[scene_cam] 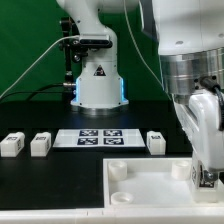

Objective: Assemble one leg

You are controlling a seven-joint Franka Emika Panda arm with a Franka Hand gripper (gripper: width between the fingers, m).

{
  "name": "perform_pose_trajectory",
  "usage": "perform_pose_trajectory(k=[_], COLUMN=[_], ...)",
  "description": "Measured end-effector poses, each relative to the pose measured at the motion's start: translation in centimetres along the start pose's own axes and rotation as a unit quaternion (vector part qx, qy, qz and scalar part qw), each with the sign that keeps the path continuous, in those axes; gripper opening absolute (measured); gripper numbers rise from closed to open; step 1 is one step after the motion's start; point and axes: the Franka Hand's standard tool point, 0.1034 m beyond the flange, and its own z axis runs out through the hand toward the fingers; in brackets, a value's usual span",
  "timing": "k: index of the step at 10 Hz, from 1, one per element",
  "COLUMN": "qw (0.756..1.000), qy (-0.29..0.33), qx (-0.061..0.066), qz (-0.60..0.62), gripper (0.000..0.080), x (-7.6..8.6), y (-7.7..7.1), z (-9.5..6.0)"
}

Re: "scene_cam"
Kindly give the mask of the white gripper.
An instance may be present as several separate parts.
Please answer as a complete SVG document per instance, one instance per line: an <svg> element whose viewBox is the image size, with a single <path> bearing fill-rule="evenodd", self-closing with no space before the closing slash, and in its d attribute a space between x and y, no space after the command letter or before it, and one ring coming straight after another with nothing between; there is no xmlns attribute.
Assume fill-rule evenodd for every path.
<svg viewBox="0 0 224 224"><path fill-rule="evenodd" d="M200 186L213 186L214 172L224 171L224 131L220 131L221 113L218 98L202 90L191 95L187 105L174 103L175 111L200 166Z"/></svg>

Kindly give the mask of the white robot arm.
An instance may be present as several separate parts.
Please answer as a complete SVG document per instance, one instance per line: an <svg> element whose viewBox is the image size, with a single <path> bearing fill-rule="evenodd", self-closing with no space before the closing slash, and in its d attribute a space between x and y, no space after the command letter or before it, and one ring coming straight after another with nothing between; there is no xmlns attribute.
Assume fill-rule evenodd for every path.
<svg viewBox="0 0 224 224"><path fill-rule="evenodd" d="M82 63L74 107L91 112L126 105L117 72L117 37L98 14L135 9L140 0L56 0L77 26L73 59ZM214 183L224 171L224 0L146 0L155 27L164 90L193 147L192 179Z"/></svg>

